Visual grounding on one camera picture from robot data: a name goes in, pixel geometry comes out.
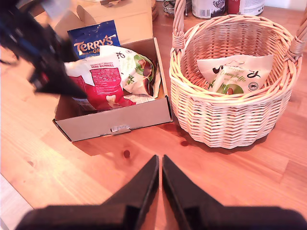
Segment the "box flap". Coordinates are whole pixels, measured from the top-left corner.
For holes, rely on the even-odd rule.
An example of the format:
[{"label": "box flap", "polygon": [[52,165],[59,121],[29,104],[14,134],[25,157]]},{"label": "box flap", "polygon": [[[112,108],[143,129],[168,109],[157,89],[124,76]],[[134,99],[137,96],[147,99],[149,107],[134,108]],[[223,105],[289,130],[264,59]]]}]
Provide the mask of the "box flap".
[{"label": "box flap", "polygon": [[161,98],[116,110],[57,120],[56,123],[65,130],[69,139],[78,141],[112,134],[111,129],[115,127],[133,130],[170,121],[167,98]]},{"label": "box flap", "polygon": [[68,11],[54,27],[54,31],[62,38],[68,38],[68,30],[85,27],[85,23],[73,12]]},{"label": "box flap", "polygon": [[112,7],[79,5],[77,13],[85,26],[114,20],[121,44],[153,37],[151,0],[124,0]]},{"label": "box flap", "polygon": [[158,41],[157,41],[157,39],[155,37],[153,38],[153,41],[154,41],[154,44],[155,44],[154,47],[155,47],[155,51],[156,51],[156,54],[157,54],[158,65],[159,65],[159,66],[157,66],[157,68],[160,69],[160,74],[161,74],[161,80],[162,80],[164,95],[165,96],[169,96],[168,95],[168,91],[167,91],[166,80],[165,80],[165,75],[164,75],[164,69],[163,69],[163,66],[162,66],[162,58],[161,58],[161,55],[160,55]]}]

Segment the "red stain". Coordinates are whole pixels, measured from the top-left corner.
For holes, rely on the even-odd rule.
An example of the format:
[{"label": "red stain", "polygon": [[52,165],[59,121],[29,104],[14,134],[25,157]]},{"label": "red stain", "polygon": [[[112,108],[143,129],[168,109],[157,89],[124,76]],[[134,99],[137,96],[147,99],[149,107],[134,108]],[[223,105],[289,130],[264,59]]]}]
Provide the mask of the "red stain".
[{"label": "red stain", "polygon": [[124,151],[124,157],[125,158],[129,158],[130,157],[130,151],[129,150],[125,150]]},{"label": "red stain", "polygon": [[173,123],[167,123],[165,125],[163,125],[163,129],[166,131],[177,131],[177,126]]},{"label": "red stain", "polygon": [[180,143],[183,147],[186,147],[189,145],[189,143],[186,141],[186,140],[183,140],[181,143]]}]

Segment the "wooden tabletop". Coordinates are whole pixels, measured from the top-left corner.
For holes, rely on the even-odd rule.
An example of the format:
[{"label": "wooden tabletop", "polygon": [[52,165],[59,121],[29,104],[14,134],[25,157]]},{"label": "wooden tabletop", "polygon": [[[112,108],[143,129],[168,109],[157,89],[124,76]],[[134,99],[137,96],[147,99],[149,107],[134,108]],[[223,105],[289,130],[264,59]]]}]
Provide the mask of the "wooden tabletop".
[{"label": "wooden tabletop", "polygon": [[[168,73],[172,18],[160,15],[153,33]],[[266,7],[262,16],[295,33],[302,12]],[[201,20],[191,13],[186,29]],[[307,59],[288,107],[273,131],[250,147],[211,149],[177,122],[70,143],[52,119],[58,97],[33,94],[32,67],[1,66],[1,173],[34,208],[100,204],[155,154],[174,163],[223,205],[281,206],[307,218]],[[130,158],[123,156],[130,151]],[[142,229],[177,229],[160,187]]]}]

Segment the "blue packaging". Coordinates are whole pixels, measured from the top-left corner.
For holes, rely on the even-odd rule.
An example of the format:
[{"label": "blue packaging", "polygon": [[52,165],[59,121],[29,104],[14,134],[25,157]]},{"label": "blue packaging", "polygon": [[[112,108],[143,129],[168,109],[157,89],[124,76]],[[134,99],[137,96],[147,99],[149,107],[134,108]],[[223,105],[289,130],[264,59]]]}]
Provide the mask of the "blue packaging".
[{"label": "blue packaging", "polygon": [[68,35],[79,59],[98,56],[99,46],[120,46],[114,20],[69,30]]}]

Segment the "red snack bag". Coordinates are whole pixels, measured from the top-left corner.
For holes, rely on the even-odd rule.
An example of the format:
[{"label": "red snack bag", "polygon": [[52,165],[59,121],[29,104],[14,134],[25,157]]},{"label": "red snack bag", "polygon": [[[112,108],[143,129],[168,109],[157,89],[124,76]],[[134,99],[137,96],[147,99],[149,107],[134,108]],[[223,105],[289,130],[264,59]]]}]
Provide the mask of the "red snack bag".
[{"label": "red snack bag", "polygon": [[116,54],[65,63],[65,68],[67,75],[87,94],[87,99],[74,98],[83,110],[109,110],[135,104],[123,97]]}]

